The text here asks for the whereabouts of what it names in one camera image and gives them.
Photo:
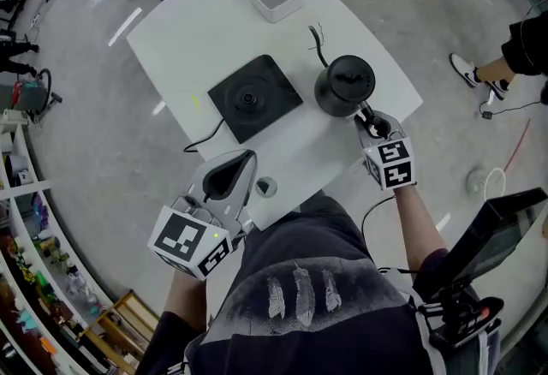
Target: red cable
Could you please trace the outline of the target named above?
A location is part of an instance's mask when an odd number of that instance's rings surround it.
[[[506,172],[506,170],[508,169],[508,167],[510,166],[510,164],[512,163],[512,161],[514,160],[514,156],[515,154],[517,153],[518,149],[520,148],[520,145],[523,141],[523,138],[525,137],[525,133],[527,133],[527,130],[529,129],[529,124],[531,123],[531,118],[529,118],[529,120],[527,121],[527,124],[525,126],[525,128],[523,129],[523,133],[521,134],[521,138],[520,138],[520,141],[517,143],[517,146],[515,146],[515,150],[514,152],[512,153],[512,156],[510,156],[510,159],[508,161],[508,163],[506,164],[506,166],[504,167],[504,172]]]

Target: black square base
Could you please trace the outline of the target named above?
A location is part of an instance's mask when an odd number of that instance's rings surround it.
[[[302,104],[270,56],[253,59],[208,93],[240,143]]]

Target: concrete floor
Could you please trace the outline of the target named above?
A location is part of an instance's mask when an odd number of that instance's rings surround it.
[[[487,89],[469,89],[448,55],[456,51],[476,63],[500,56],[508,25],[527,12],[527,0],[342,0],[396,59],[424,99],[403,124],[415,150],[418,188],[434,221],[450,219],[441,233],[452,246],[481,207],[464,189],[474,167],[486,170],[509,160],[528,118],[531,125],[507,172],[507,193],[537,186],[548,190],[548,115],[541,105],[478,117]],[[200,163],[182,152],[189,143],[161,102],[125,34],[107,44],[133,11],[146,15],[158,0],[29,0],[17,23],[29,33],[40,11],[42,51],[27,60],[51,69],[63,104],[31,136],[68,231],[108,289],[133,289],[162,311],[172,271],[146,248],[161,205],[172,203]],[[493,110],[537,100],[544,80],[518,77]],[[325,188],[359,224],[365,211],[387,196],[356,166]],[[539,225],[520,254],[497,275],[478,283],[481,294],[505,291],[507,332],[539,292],[547,263]],[[366,224],[368,246],[379,266],[405,266],[402,235],[393,203],[378,208]],[[217,310],[238,267],[239,253],[208,285],[210,311]]]

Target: black electric kettle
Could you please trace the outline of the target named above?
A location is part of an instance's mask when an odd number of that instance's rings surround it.
[[[325,66],[314,87],[318,105],[332,116],[353,115],[375,89],[371,66],[356,56],[341,56],[328,65],[320,49],[318,33],[313,27],[309,28],[316,39],[319,59]]]

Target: sneaker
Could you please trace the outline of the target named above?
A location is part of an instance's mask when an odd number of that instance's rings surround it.
[[[508,83],[504,80],[500,81],[486,81],[491,90],[495,92],[495,96],[501,101],[506,97],[508,93]]]
[[[474,77],[475,67],[472,63],[465,61],[455,53],[449,55],[449,61],[453,69],[466,81],[466,84],[473,89],[479,84]]]

